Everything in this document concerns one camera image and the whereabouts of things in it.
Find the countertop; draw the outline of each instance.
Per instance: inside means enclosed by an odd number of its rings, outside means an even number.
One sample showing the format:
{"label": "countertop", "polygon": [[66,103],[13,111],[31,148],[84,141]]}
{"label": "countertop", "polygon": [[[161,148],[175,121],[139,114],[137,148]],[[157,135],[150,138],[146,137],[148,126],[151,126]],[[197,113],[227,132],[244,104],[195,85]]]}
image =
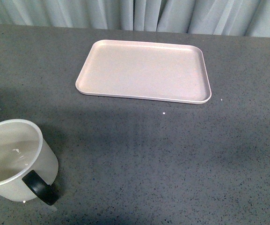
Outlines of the countertop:
{"label": "countertop", "polygon": [[[200,48],[212,98],[80,94],[101,39]],[[15,118],[57,156],[60,199],[0,197],[0,225],[270,224],[270,38],[0,25],[0,121]]]}

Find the white mug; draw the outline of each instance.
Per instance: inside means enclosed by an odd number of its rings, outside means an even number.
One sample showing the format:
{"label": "white mug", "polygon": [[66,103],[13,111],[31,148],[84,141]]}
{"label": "white mug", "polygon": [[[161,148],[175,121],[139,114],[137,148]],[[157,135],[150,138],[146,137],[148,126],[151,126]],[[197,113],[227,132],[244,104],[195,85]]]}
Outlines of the white mug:
{"label": "white mug", "polygon": [[0,122],[0,195],[16,202],[39,197],[53,205],[58,160],[40,128],[28,120]]}

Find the curtain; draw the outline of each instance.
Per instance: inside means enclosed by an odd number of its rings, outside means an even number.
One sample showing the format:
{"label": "curtain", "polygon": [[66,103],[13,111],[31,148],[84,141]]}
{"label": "curtain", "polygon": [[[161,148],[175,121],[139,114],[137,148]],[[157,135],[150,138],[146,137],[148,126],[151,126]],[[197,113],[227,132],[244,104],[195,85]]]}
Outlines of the curtain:
{"label": "curtain", "polygon": [[270,37],[270,0],[0,0],[0,23]]}

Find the tray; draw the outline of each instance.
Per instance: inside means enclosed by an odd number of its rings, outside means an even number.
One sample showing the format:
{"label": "tray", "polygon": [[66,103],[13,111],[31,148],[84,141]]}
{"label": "tray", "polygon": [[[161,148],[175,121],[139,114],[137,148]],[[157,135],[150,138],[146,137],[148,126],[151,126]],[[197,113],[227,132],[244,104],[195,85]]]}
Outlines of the tray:
{"label": "tray", "polygon": [[86,95],[192,104],[212,95],[199,48],[136,41],[95,42],[75,86]]}

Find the mug handle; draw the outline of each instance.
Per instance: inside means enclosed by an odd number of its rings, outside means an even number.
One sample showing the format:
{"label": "mug handle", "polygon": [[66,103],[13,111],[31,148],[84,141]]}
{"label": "mug handle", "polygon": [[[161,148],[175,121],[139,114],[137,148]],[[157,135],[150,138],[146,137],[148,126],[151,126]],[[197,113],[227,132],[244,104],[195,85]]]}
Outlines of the mug handle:
{"label": "mug handle", "polygon": [[34,170],[31,170],[22,178],[22,181],[43,202],[53,205],[58,199],[57,193]]}

